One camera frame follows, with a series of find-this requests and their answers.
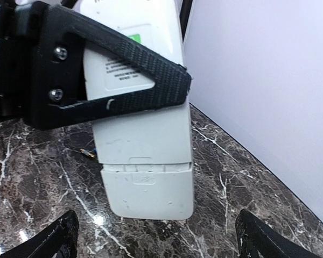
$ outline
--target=metal bolt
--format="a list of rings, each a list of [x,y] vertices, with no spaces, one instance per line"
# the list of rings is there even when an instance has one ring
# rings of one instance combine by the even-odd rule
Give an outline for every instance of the metal bolt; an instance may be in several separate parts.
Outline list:
[[[54,55],[60,60],[65,60],[68,57],[68,51],[64,47],[57,47],[54,49]]]
[[[62,100],[62,97],[64,96],[64,92],[60,89],[53,89],[49,91],[49,98],[53,102],[59,102]]]

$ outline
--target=green square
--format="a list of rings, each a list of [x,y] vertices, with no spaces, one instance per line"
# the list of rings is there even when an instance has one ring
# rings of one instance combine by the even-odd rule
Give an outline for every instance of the green square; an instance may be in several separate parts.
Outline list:
[[[134,40],[134,41],[141,44],[141,36],[140,36],[140,34],[135,34],[135,35],[132,35],[132,36],[128,36],[128,38],[130,38],[130,39],[132,39],[132,40]]]

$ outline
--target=black pole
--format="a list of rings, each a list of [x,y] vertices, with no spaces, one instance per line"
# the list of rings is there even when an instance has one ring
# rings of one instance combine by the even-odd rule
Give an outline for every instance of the black pole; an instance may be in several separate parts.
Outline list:
[[[181,23],[182,38],[184,40],[185,33],[187,32],[187,26],[189,22],[190,12],[192,10],[193,0],[183,0],[181,13],[179,15]]]

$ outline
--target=white container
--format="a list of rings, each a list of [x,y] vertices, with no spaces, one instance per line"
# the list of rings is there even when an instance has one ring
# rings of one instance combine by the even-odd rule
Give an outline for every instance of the white container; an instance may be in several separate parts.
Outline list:
[[[83,0],[80,12],[183,65],[174,0]],[[149,89],[112,53],[87,45],[89,100]],[[194,188],[188,101],[181,106],[93,122],[110,207],[118,216],[183,220],[193,213]]]

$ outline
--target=floor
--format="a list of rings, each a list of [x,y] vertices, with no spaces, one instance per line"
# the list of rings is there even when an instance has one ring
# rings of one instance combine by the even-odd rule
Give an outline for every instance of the floor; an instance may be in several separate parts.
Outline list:
[[[192,108],[195,212],[187,221],[115,216],[89,124],[40,132],[1,125],[0,253],[69,209],[80,222],[78,257],[238,257],[235,219],[248,209],[283,236],[323,257],[323,224],[270,171]]]

